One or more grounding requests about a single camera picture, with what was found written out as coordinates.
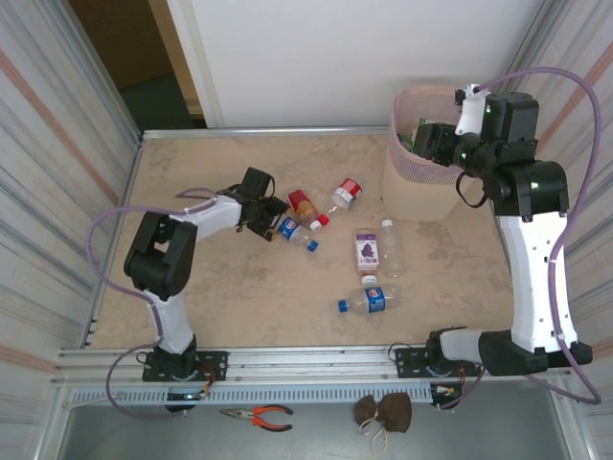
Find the striped wall panel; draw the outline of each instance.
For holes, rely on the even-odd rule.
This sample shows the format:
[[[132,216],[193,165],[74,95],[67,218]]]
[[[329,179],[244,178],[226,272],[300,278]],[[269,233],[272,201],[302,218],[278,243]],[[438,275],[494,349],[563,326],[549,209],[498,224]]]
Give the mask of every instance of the striped wall panel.
[[[0,458],[23,458],[57,351],[75,348],[97,286],[92,219],[123,195],[139,146],[61,0],[0,2]],[[114,222],[97,235],[104,260]]]
[[[579,337],[595,351],[595,362],[586,367],[603,396],[601,405],[580,409],[598,455],[613,459],[613,2],[565,2],[551,32],[532,51],[522,67],[557,66],[585,76],[602,107],[600,160],[566,247],[566,269]],[[591,104],[573,82],[555,76],[523,79],[517,89],[538,99],[539,154],[564,167],[574,201],[594,134]],[[580,382],[574,386],[586,394]]]

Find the water bottle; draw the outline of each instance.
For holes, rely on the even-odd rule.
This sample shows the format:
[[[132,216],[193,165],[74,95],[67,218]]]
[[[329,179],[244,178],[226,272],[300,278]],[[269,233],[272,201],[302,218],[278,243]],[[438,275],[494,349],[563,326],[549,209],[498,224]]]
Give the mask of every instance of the water bottle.
[[[277,232],[295,246],[304,247],[309,252],[314,252],[319,245],[317,241],[311,239],[305,227],[293,218],[281,218],[281,223],[279,227],[277,227]]]
[[[339,300],[338,310],[341,313],[370,314],[395,309],[401,302],[400,288],[396,285],[365,286],[351,292],[346,299]]]
[[[380,235],[381,247],[379,251],[383,273],[396,278],[406,271],[402,245],[394,228],[394,223],[390,219],[386,218],[383,220],[381,227],[383,228]]]

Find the metal floor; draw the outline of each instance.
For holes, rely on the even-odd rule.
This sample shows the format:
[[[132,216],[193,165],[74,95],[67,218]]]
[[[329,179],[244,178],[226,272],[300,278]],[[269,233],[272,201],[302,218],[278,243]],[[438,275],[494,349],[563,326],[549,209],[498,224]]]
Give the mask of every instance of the metal floor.
[[[353,404],[292,404],[291,417],[267,414],[272,423],[290,420],[293,429],[285,433],[223,416],[218,413],[221,408],[226,407],[205,405],[185,419],[140,421],[108,405],[79,407],[71,413],[58,458],[303,460],[371,455],[370,437],[357,434]],[[549,392],[519,380],[482,382],[455,413],[414,404],[409,431],[392,433],[380,458],[557,460],[570,455]]]

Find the white rope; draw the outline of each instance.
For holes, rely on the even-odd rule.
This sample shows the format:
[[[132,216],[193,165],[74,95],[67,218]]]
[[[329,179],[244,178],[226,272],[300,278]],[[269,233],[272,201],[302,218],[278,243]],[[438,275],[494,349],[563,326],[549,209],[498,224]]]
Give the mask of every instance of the white rope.
[[[379,414],[379,409],[375,410],[375,415],[368,420],[365,420],[364,422],[362,422],[362,425],[360,425],[360,428],[357,430],[358,433],[360,433],[363,436],[368,436],[369,434],[371,434],[373,432],[373,427],[370,426],[368,431],[362,432],[362,430],[370,425],[372,422],[376,421],[376,416]],[[379,437],[379,435],[383,433],[383,444],[381,444],[381,447],[379,448],[378,451],[375,450],[375,439]],[[373,439],[371,439],[371,454],[373,456],[365,458],[364,460],[375,460],[376,458],[380,457],[381,455],[383,455],[383,453],[385,453],[385,450],[387,450],[387,446],[389,444],[389,440],[390,440],[390,433],[387,429],[385,429],[384,426],[381,427],[381,429],[376,433],[375,436],[373,436]]]

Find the white robotic arm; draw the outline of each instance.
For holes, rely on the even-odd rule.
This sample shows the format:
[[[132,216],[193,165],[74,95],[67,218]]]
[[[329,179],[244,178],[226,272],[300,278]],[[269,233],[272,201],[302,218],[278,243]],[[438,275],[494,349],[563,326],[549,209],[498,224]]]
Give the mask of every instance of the white robotic arm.
[[[128,251],[124,272],[151,302],[158,332],[154,352],[171,375],[187,379],[195,366],[196,341],[188,322],[183,289],[189,281],[195,245],[223,228],[247,227],[268,241],[287,210],[286,203],[265,196],[272,176],[249,168],[240,184],[217,193],[209,203],[181,215],[146,213]],[[164,244],[166,251],[159,245]]]
[[[434,361],[431,367],[438,365],[442,373],[448,361],[463,360],[484,364],[493,375],[516,375],[567,366],[554,332],[549,263],[557,264],[560,338],[579,363],[590,362],[591,348],[578,341],[568,308],[563,251],[549,261],[553,244],[566,228],[569,203],[563,169],[534,159],[538,103],[524,93],[490,94],[477,88],[471,84],[456,92],[456,104],[462,106],[456,126],[420,126],[415,151],[483,181],[509,255],[513,323],[509,331],[431,333],[426,344]]]
[[[187,214],[170,216],[170,219],[195,225],[197,227],[195,242],[198,243],[223,228],[236,227],[240,222],[240,210],[241,205],[235,199],[219,195],[216,203],[204,211],[192,214],[188,210]],[[158,337],[161,338],[158,346],[169,353],[181,355],[193,341],[193,331],[188,322],[185,306],[185,293],[181,291],[167,300],[162,300],[148,289],[143,293],[152,301],[152,304],[148,305],[149,310],[157,309],[161,329],[164,331],[164,335]]]

